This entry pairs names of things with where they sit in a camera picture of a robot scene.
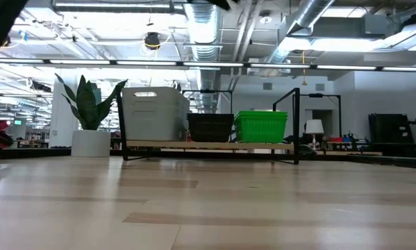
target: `silver duct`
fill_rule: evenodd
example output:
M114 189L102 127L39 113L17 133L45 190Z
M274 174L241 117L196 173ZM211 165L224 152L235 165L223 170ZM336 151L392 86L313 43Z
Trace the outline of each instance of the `silver duct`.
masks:
M191 43L212 44L218 41L222 15L217 6L210 3L185 4L185 12ZM195 61L217 61L219 48L194 46L192 55ZM199 70L197 80L201 90L220 89L220 72L217 70ZM205 113L215 113L218 94L200 94L200 99Z
M281 34L283 38L292 32L303 28L310 28L325 13L325 11L334 3L335 0L303 0L300 3L299 10L295 13L297 16L293 23L286 28L285 34ZM266 63L281 64L288 56L290 51L283 50L279 45L266 60Z

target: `wooden floor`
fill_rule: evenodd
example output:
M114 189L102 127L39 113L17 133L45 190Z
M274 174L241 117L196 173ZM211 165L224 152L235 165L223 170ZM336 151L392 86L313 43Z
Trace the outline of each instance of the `wooden floor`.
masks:
M416 169L0 162L0 250L416 250Z

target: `white plastic crate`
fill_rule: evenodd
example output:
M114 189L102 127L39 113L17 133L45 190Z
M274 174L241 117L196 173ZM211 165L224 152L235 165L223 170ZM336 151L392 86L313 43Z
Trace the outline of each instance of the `white plastic crate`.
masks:
M126 87L122 90L127 140L184 140L189 101L168 87Z

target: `black basket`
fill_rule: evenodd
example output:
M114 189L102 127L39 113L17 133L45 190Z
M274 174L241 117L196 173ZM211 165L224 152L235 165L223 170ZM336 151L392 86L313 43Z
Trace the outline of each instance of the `black basket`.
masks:
M188 114L188 121L194 142L228 142L234 115Z

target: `green basket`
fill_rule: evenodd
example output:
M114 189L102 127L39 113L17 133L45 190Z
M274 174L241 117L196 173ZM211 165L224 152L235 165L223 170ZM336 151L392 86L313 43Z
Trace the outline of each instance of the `green basket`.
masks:
M286 112L240 111L234 121L237 142L281 143L287 120Z

